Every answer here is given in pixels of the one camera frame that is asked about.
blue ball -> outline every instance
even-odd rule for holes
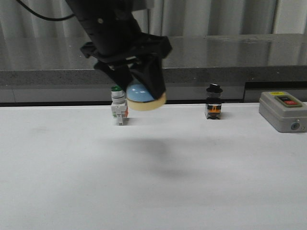
[[[128,85],[126,93],[127,98],[135,102],[151,102],[155,100],[144,85],[135,81]]]

yellow label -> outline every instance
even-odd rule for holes
[[[284,95],[283,92],[271,92],[270,94],[271,95]]]

white table surface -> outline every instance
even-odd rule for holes
[[[258,107],[0,108],[0,230],[306,230],[307,133]]]

robotic arm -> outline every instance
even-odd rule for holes
[[[142,33],[133,18],[131,12],[147,7],[146,1],[66,2],[92,40],[81,51],[86,58],[95,57],[98,62],[94,68],[106,73],[127,92],[128,106],[137,104],[133,108],[148,110],[163,105],[166,96],[162,59],[172,47],[165,36]]]

white curtain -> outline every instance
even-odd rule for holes
[[[23,0],[49,17],[71,13],[65,0]],[[307,0],[155,0],[134,12],[144,32],[167,36],[306,33]],[[0,0],[0,37],[82,37],[75,18],[48,22],[15,0]]]

